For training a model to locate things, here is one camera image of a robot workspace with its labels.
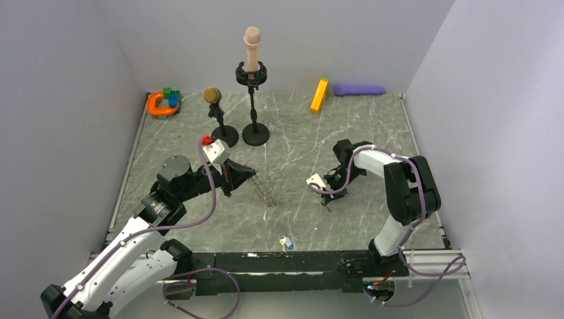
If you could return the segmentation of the metal disc with keyrings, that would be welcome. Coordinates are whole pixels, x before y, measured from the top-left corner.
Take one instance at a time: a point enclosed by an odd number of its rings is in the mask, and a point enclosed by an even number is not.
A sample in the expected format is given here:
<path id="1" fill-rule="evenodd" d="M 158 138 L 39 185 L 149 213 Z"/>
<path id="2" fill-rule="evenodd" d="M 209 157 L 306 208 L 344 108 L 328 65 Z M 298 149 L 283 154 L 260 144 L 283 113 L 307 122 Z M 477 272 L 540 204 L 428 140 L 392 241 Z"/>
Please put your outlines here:
<path id="1" fill-rule="evenodd" d="M 275 207 L 277 200 L 274 198 L 269 182 L 259 174 L 259 170 L 256 167 L 250 164 L 249 167 L 255 171 L 255 174 L 247 182 L 254 188 L 255 193 L 264 201 L 267 207 Z"/>

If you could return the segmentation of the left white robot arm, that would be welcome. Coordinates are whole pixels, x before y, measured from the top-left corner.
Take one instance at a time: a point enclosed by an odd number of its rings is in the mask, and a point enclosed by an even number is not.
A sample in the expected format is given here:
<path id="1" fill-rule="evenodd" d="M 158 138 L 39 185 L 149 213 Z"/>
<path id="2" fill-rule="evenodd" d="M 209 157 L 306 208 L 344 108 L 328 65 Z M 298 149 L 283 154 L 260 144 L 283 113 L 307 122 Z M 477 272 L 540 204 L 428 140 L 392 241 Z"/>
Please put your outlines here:
<path id="1" fill-rule="evenodd" d="M 49 318 L 113 318 L 145 290 L 167 277 L 181 279 L 193 269 L 192 252 L 165 234 L 178 229 L 184 202 L 220 188 L 227 197 L 256 170 L 225 160 L 193 170 L 188 158 L 168 158 L 150 193 L 114 240 L 64 285 L 41 293 Z"/>

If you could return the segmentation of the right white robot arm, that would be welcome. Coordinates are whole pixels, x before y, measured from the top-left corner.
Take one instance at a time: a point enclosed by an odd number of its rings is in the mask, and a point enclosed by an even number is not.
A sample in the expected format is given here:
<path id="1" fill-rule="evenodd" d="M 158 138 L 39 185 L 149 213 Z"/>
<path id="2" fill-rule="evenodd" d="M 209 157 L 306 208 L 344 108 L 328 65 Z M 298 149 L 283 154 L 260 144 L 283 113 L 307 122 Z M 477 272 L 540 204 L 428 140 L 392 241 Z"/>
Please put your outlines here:
<path id="1" fill-rule="evenodd" d="M 373 275 L 383 276 L 416 228 L 441 208 L 428 161 L 423 156 L 399 156 L 366 141 L 354 144 L 340 140 L 333 153 L 339 166 L 324 176 L 316 173 L 306 180 L 307 187 L 321 196 L 322 205 L 344 197 L 348 185 L 360 175 L 373 173 L 384 180 L 389 215 L 380 233 L 370 241 L 366 260 Z"/>

